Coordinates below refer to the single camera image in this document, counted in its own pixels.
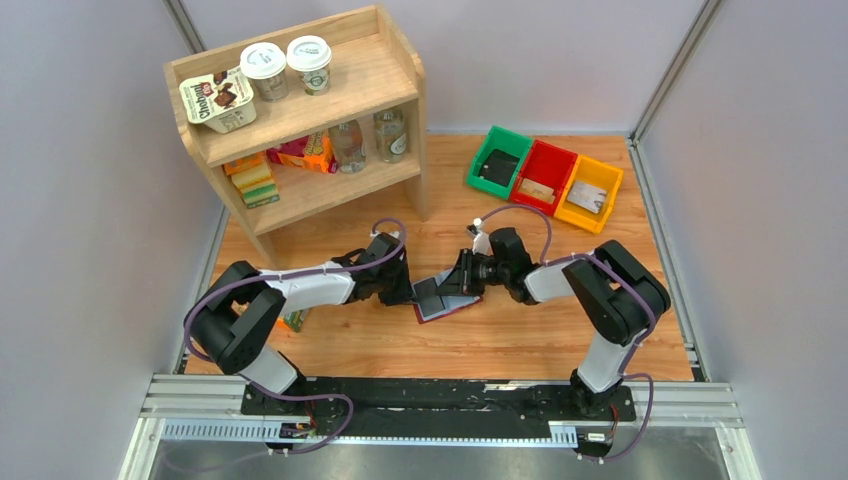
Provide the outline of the red leather card holder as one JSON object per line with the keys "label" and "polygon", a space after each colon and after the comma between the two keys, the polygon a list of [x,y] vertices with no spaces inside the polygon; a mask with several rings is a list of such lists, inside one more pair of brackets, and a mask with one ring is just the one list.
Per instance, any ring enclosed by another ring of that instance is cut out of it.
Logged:
{"label": "red leather card holder", "polygon": [[[444,271],[444,272],[441,272],[441,273],[434,275],[434,276],[431,276],[431,277],[435,277],[437,284],[439,285],[446,278],[447,275],[448,275],[448,272]],[[416,317],[417,317],[419,324],[425,324],[425,323],[435,321],[437,319],[447,317],[449,315],[452,315],[452,314],[454,314],[454,313],[456,313],[460,310],[468,308],[468,307],[475,305],[477,303],[480,303],[482,301],[482,298],[480,296],[475,296],[475,297],[472,297],[472,296],[440,296],[440,297],[442,298],[442,300],[444,302],[445,309],[442,312],[440,312],[439,314],[437,314],[436,316],[426,318],[426,319],[421,318],[420,313],[419,313],[417,306],[416,306],[416,302],[414,303],[414,310],[415,310],[415,314],[416,314]]]}

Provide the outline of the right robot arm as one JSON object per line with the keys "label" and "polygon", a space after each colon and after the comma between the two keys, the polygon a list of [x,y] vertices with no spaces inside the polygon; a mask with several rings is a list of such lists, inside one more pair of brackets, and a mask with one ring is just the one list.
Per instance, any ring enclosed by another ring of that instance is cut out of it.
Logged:
{"label": "right robot arm", "polygon": [[586,400],[612,393],[639,343],[672,306],[665,286],[616,240],[590,253],[542,263],[531,259],[513,227],[484,239],[486,249],[461,250],[451,270],[431,279],[430,297],[479,299],[486,287],[502,286],[525,305],[576,298],[595,335],[570,382]]}

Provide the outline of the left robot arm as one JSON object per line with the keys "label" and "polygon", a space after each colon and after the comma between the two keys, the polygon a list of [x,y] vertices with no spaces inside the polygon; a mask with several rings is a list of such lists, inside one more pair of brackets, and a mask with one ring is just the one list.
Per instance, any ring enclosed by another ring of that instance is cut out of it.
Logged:
{"label": "left robot arm", "polygon": [[388,233],[373,235],[365,248],[309,268],[258,270],[238,261],[187,314],[186,343],[222,373],[241,376],[264,393],[284,394],[299,371],[268,344],[280,318],[371,296],[385,306],[414,300],[404,242]]}

